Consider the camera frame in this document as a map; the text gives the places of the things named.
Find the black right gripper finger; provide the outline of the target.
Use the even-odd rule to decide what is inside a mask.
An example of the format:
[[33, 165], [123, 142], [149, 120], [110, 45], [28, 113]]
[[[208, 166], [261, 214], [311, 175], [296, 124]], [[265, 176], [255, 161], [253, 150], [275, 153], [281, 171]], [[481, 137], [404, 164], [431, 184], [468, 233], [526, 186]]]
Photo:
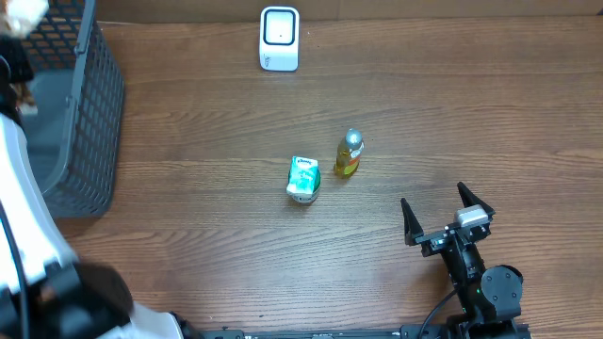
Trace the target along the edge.
[[495, 214], [495, 210], [477, 195], [475, 195], [463, 182], [457, 184], [457, 188], [462, 199], [464, 207], [479, 205], [484, 212], [491, 218]]
[[405, 198], [400, 200], [400, 205], [403, 214], [405, 244], [408, 246], [415, 246], [416, 240], [424, 235], [423, 228]]

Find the yellow liquid bottle silver cap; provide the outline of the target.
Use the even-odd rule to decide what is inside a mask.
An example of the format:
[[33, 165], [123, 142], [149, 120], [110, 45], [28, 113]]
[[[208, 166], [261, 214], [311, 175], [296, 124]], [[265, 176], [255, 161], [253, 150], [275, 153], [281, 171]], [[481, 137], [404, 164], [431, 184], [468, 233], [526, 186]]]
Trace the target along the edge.
[[364, 148], [362, 133], [354, 128], [349, 129], [337, 146], [334, 173], [340, 178], [351, 177], [358, 169]]

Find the teal white tissue pack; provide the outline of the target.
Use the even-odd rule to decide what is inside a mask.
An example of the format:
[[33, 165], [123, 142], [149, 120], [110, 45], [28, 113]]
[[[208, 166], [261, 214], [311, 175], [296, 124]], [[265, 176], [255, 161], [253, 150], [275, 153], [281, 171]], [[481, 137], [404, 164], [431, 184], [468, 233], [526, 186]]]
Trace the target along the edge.
[[318, 182], [318, 161], [293, 156], [286, 185], [286, 192], [295, 197], [311, 197]]

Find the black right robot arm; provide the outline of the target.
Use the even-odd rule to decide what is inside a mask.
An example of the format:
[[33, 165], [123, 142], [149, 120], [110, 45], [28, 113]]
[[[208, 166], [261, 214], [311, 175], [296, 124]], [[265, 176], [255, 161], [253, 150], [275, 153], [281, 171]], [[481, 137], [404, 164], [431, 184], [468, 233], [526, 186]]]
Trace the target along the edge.
[[453, 290], [421, 325], [403, 325], [402, 338], [529, 339], [530, 329], [518, 324], [523, 275], [508, 265], [486, 267], [477, 248], [485, 239], [496, 211], [464, 183], [457, 184], [464, 207], [442, 231], [426, 234], [406, 199], [400, 200], [404, 240], [420, 246], [425, 257], [439, 254]]

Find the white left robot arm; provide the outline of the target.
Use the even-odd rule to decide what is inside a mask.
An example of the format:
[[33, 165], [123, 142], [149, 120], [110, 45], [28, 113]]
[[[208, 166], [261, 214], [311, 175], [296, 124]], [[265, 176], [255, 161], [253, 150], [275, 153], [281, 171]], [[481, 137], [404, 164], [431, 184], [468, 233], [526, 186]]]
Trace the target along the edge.
[[33, 73], [20, 40], [48, 9], [46, 1], [1, 4], [1, 335], [196, 338], [182, 317], [134, 302], [112, 267], [80, 261], [42, 197], [22, 124]]

